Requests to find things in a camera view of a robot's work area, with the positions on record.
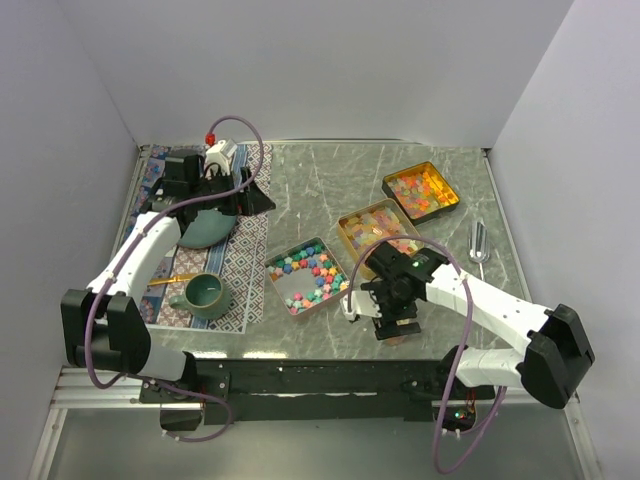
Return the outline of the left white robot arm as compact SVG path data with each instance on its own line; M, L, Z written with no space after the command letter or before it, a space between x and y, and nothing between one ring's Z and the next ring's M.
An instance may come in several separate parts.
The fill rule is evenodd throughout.
M254 216L274 209L259 188L258 168L235 168L211 147L205 154L176 150L165 159L134 229L108 266L83 289L68 290L60 304L68 362L89 373L163 381L174 400L198 392L196 360L190 353L157 345L139 303L165 254L176 246L203 211Z

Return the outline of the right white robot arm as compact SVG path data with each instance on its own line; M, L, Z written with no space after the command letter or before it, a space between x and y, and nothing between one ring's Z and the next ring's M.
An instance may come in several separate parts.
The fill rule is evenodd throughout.
M369 317L379 340L419 332L418 301L465 315L493 333L503 349L478 349L462 341L448 355L440 391L460 398L473 387L522 388L541 404L562 409L595 362L578 313L530 303L462 270L443 254L422 248L413 255L388 242L365 260L375 280L347 294L342 309L350 321Z

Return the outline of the clear plastic ball half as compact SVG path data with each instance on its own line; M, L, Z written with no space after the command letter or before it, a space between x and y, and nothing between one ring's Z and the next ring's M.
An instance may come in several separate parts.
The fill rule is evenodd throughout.
M386 339L384 343L388 346L398 346L404 343L407 340L407 336L398 336Z

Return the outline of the silver metal scoop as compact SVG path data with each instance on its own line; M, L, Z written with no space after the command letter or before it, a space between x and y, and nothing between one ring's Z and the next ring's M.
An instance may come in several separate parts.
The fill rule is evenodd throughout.
M476 219L470 225L468 255L470 260L478 266L479 278L484 281L484 265L490 257L490 245L488 229L482 219Z

